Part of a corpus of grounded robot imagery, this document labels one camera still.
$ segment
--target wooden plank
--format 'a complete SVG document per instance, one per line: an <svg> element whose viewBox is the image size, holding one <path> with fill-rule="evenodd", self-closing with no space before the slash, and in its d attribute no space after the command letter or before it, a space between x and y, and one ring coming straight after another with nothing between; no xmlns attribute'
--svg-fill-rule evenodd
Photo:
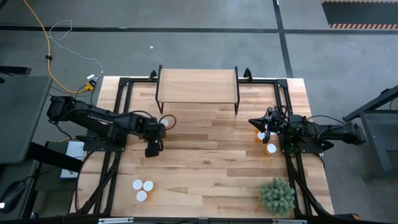
<svg viewBox="0 0 398 224"><path fill-rule="evenodd" d="M119 77L104 77L100 107L113 108L118 82ZM303 80L288 79L288 83L294 113L310 116ZM160 118L155 89L153 83L135 83L129 110L145 110ZM112 216L279 218L261 205L259 189L275 177L288 181L285 158L280 150L265 155L266 145L254 141L254 127L248 123L249 118L263 116L268 106L275 106L274 88L245 84L239 90L244 103L238 115L234 114L233 105L165 104L164 114L173 114L178 121L167 131L165 149L158 157L145 158L146 142L128 136ZM270 143L279 148L277 136L271 136ZM98 184L103 155L93 153L83 166L78 183L79 206ZM308 187L322 206L333 213L321 161L317 156L304 154L303 164ZM146 202L136 200L137 191L132 189L136 179L154 182ZM302 192L297 192L304 212ZM104 193L102 209L107 194Z"/></svg>
<svg viewBox="0 0 398 224"><path fill-rule="evenodd" d="M162 69L157 99L162 103L236 103L235 70Z"/></svg>

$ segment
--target concrete floor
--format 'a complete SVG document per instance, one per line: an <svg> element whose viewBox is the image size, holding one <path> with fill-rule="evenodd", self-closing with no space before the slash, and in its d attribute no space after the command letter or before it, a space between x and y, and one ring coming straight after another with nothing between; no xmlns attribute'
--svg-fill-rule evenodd
<svg viewBox="0 0 398 224"><path fill-rule="evenodd" d="M31 4L45 26L72 19L75 26L277 28L272 0L37 0ZM279 0L279 4L285 29L328 29L320 1ZM9 1L0 11L0 24L36 25L36 21L22 1ZM305 79L314 115L341 118L398 83L394 67L398 35L289 34L286 40L293 75ZM162 64L169 68L237 65L240 74L249 67L255 77L286 77L278 34L71 32L60 43L99 60L105 75L148 75ZM0 49L0 64L27 66L33 69L32 75L47 75L43 33L0 31ZM53 73L72 90L88 75L100 71L94 62L70 55L56 45L52 55ZM50 93L59 94L54 89ZM90 101L89 97L80 99ZM48 124L45 112L34 141L43 144L65 139ZM62 123L61 127L72 135L85 134L85 129L72 123ZM398 181L362 181L363 174L379 168L369 144L356 147L336 142L325 153L325 163L335 213L398 222ZM65 192L64 200L54 202L57 206L45 206L57 198L54 194L41 195L36 211L42 215L66 213L69 201Z"/></svg>

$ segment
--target succulent plant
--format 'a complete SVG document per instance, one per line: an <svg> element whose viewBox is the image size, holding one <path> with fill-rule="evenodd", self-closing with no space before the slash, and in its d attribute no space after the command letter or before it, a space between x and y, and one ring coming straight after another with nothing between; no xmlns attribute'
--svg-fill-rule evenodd
<svg viewBox="0 0 398 224"><path fill-rule="evenodd" d="M294 208L294 189L281 179L273 179L261 189L262 204L272 214L286 215Z"/></svg>

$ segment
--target desk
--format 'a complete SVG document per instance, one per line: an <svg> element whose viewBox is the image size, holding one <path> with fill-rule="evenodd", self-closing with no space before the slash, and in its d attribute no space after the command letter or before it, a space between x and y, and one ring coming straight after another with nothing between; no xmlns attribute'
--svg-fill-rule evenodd
<svg viewBox="0 0 398 224"><path fill-rule="evenodd" d="M97 106L113 109L119 78L104 77ZM288 84L294 113L310 116L303 79L288 79ZM159 118L155 88L154 83L135 83L129 111L145 110ZM259 191L274 177L287 181L285 159L280 150L266 156L266 146L254 142L255 129L248 123L249 118L263 116L268 106L275 106L274 88L267 84L240 84L239 90L241 105L238 115L234 114L233 105L169 103L164 114L172 114L178 121L168 131L164 139L165 149L158 157L145 158L146 143L135 136L128 136L111 215L276 217L261 205ZM271 137L271 143L279 148L277 136ZM103 156L103 152L94 152L83 166L78 183L79 206L98 185ZM304 154L303 164L309 189L323 207L333 213L321 161L314 155ZM137 191L132 189L132 182L136 179L154 182L153 192L146 202L136 200ZM101 211L107 193L106 189ZM300 190L298 195L304 212Z"/></svg>
<svg viewBox="0 0 398 224"><path fill-rule="evenodd" d="M50 77L6 77L0 84L0 164L27 157L50 90Z"/></svg>

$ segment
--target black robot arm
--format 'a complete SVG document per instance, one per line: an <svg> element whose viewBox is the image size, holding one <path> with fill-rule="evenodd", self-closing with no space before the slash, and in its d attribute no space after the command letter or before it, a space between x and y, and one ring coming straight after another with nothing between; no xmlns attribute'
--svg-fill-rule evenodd
<svg viewBox="0 0 398 224"><path fill-rule="evenodd" d="M51 123L72 121L97 134L92 137L77 137L82 141L101 141L117 144L126 134L133 134L148 142L146 157L159 155L163 150L162 139L166 137L166 128L157 119L146 117L132 111L124 114L88 105L71 96L53 96L47 116Z"/></svg>
<svg viewBox="0 0 398 224"><path fill-rule="evenodd" d="M260 132L265 133L262 140L268 143L270 132L286 135L295 147L302 152L320 153L331 147L327 140L340 140L347 144L361 145L366 142L362 129L357 124L320 125L300 115L285 117L281 111L268 108L261 118L249 119Z"/></svg>

